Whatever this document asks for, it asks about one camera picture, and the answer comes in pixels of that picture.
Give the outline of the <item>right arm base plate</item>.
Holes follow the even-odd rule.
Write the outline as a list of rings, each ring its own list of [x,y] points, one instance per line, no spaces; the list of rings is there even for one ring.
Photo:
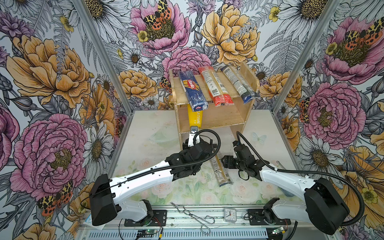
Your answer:
[[[289,226],[292,224],[291,220],[279,219],[274,213],[264,209],[248,209],[244,220],[248,221],[251,226]]]

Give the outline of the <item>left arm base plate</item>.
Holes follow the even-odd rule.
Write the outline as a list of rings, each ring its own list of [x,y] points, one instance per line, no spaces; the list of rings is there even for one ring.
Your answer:
[[[125,227],[165,227],[167,223],[167,210],[153,210],[154,216],[152,218],[144,218],[139,222],[126,219],[124,222]]]

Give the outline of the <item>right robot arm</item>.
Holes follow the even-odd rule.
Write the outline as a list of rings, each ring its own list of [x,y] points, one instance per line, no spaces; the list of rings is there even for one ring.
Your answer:
[[[275,185],[298,197],[300,201],[272,198],[263,207],[262,216],[268,224],[290,219],[311,223],[318,230],[332,235],[350,213],[329,180],[313,180],[292,173],[285,173],[267,161],[256,159],[250,149],[234,142],[234,155],[220,158],[227,169],[245,172],[250,178]]]

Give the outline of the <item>red spaghetti bag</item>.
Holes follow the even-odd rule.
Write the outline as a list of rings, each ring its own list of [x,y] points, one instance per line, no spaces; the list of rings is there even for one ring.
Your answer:
[[[216,107],[234,105],[231,96],[213,67],[200,67],[199,72],[203,76],[206,88],[208,89],[210,97]]]

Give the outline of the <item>blue Barilla spaghetti box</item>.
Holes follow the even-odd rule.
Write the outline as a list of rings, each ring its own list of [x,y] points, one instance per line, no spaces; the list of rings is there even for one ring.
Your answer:
[[[199,112],[207,110],[209,104],[194,73],[192,71],[179,71],[178,75],[192,111]]]

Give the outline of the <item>clear spaghetti bag blue end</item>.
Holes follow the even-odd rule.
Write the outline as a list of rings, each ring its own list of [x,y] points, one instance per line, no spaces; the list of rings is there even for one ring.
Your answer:
[[[222,157],[223,157],[222,154],[217,153],[214,158],[210,159],[211,166],[213,168],[215,177],[220,187],[233,184],[227,169],[224,167],[223,163],[221,162]]]

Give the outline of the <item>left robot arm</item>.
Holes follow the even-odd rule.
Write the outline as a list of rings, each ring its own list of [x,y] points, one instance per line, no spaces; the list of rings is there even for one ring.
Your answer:
[[[129,198],[154,186],[195,175],[203,163],[217,155],[220,147],[221,143],[200,141],[135,174],[111,179],[106,174],[99,176],[89,196],[92,225],[102,226],[117,217],[137,223],[151,219],[153,209],[149,201],[135,202]]]

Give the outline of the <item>yellow Pastatime spaghetti bag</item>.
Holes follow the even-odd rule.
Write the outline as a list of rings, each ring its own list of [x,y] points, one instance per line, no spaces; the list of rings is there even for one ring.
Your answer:
[[[194,112],[190,105],[187,105],[187,109],[190,128],[197,127],[200,129],[202,127],[203,111]]]

